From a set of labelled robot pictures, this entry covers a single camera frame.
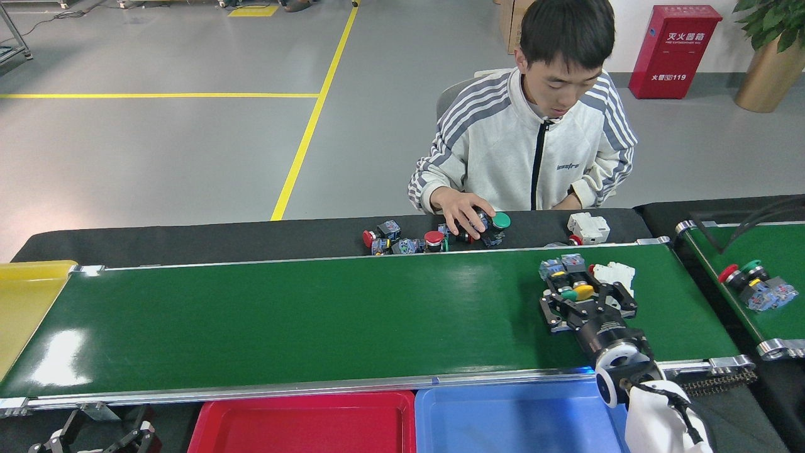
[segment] plant pot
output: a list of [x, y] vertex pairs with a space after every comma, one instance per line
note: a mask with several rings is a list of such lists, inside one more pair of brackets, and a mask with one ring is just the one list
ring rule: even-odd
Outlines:
[[777, 53], [779, 38], [755, 52], [735, 103], [753, 112], [774, 111], [788, 89], [803, 75], [805, 48], [797, 39], [785, 52]]

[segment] hand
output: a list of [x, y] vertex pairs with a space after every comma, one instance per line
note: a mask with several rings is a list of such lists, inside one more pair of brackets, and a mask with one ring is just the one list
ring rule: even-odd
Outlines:
[[553, 210], [580, 210], [581, 200], [576, 192], [570, 192], [559, 204], [552, 207]]
[[474, 239], [480, 239], [484, 231], [484, 223], [475, 212], [475, 206], [483, 209], [490, 217], [495, 210], [485, 199], [475, 193], [459, 192], [451, 187], [442, 186], [431, 193], [433, 210], [442, 210], [444, 220], [454, 235], [458, 235], [458, 222]]

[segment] green conveyor belt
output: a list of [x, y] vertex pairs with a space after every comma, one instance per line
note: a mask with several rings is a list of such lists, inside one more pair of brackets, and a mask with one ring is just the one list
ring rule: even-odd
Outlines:
[[[734, 226], [711, 226], [708, 231], [724, 245], [735, 229]], [[805, 339], [805, 225], [787, 223], [755, 226], [739, 235], [723, 255], [698, 228], [685, 230], [682, 236], [758, 343], [769, 339]], [[718, 275], [730, 264], [743, 267], [752, 260], [760, 260], [770, 276], [782, 277], [800, 295], [780, 309], [762, 312], [750, 310], [740, 300], [736, 290], [718, 283]]]
[[[738, 353], [665, 245], [582, 247], [637, 269], [657, 360]], [[574, 368], [538, 310], [564, 250], [299, 260], [71, 275], [0, 397], [232, 388]]]

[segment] yellow panel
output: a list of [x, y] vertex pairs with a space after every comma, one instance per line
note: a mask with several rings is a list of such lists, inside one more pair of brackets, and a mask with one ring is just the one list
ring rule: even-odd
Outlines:
[[271, 17], [279, 6], [241, 6], [229, 13], [229, 17]]
[[0, 380], [59, 295], [74, 261], [0, 264]]

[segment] red tray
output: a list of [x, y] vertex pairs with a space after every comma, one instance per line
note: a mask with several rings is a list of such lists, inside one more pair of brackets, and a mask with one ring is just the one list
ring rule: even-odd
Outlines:
[[188, 453], [415, 453], [408, 391], [212, 401]]

